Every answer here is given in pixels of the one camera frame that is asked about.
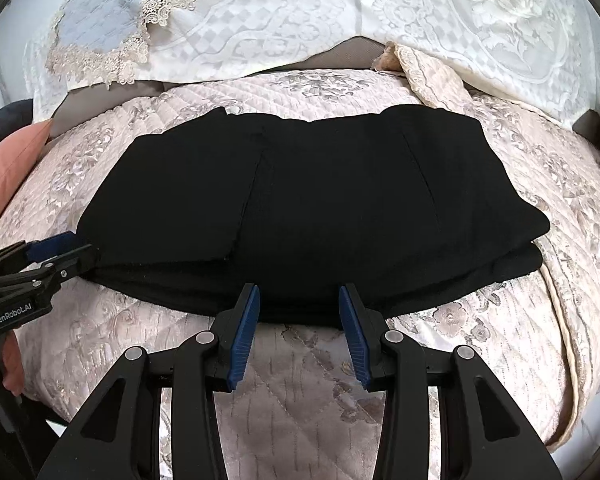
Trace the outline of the person's left hand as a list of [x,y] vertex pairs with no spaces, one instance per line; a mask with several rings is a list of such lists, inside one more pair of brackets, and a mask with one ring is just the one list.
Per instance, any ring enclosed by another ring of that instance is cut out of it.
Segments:
[[14,396],[24,389],[24,370],[17,336],[13,330],[5,334],[1,350],[3,386]]

